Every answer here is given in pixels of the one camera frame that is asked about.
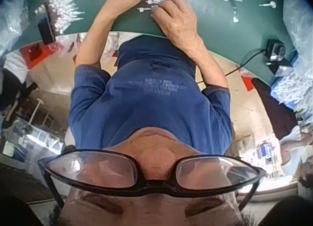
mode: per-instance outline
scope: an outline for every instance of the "floor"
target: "floor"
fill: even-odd
[[[66,129],[67,116],[70,107],[70,92],[74,86],[74,62],[75,50],[66,55],[54,55],[48,57],[42,64],[30,71],[30,77],[35,81],[40,90],[32,93],[33,98],[40,97],[44,101],[44,107],[57,119]],[[236,68],[229,60],[214,55],[224,73]],[[107,62],[102,62],[102,68],[110,74],[114,74],[116,67],[113,57]],[[264,106],[257,91],[253,89],[248,92],[241,79],[239,72],[227,77],[231,92],[231,119],[236,131],[236,139],[254,134],[255,141],[263,141],[272,134],[272,127],[266,115]],[[196,81],[202,81],[201,74],[197,70]]]

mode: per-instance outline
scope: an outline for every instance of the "fingers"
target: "fingers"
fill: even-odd
[[[185,0],[171,0],[182,12],[192,11],[192,7]]]
[[[171,0],[164,0],[158,5],[163,8],[171,17],[175,17],[178,12],[181,12],[177,5]]]
[[[172,19],[171,16],[161,7],[154,7],[151,12],[151,17],[159,26],[161,26],[162,23],[170,22]]]

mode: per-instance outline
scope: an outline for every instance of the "blue t-shirt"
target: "blue t-shirt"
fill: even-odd
[[[170,131],[206,154],[224,154],[230,146],[229,90],[201,92],[190,59],[168,40],[155,39],[124,43],[112,77],[93,66],[76,69],[69,114],[76,148],[110,147],[145,127]]]

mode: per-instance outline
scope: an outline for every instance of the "green workbench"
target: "green workbench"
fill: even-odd
[[[44,0],[27,0],[30,14],[30,26],[16,42],[13,49],[40,41],[36,25],[35,9]],[[259,7],[261,3],[275,1],[276,9]],[[105,0],[75,0],[83,20],[73,22],[65,34],[87,32],[94,17]],[[241,64],[257,50],[266,48],[267,40],[279,39],[286,44],[287,56],[293,56],[293,45],[283,23],[283,0],[243,0],[236,2],[239,22],[233,22],[233,10],[230,2],[222,0],[188,0],[198,15],[198,33],[206,47],[237,64]],[[114,23],[114,31],[129,31],[163,36],[161,30],[149,16],[150,12],[139,13],[136,8],[122,15]],[[265,65],[262,55],[254,58],[245,67],[268,85],[275,80]]]

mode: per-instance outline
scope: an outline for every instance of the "black eyeglasses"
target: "black eyeglasses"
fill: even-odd
[[[51,176],[88,192],[139,197],[152,193],[180,198],[210,197],[253,184],[239,205],[241,211],[266,175],[262,168],[223,155],[199,155],[178,160],[168,180],[146,180],[137,161],[106,150],[78,150],[38,161],[58,205],[64,206]]]

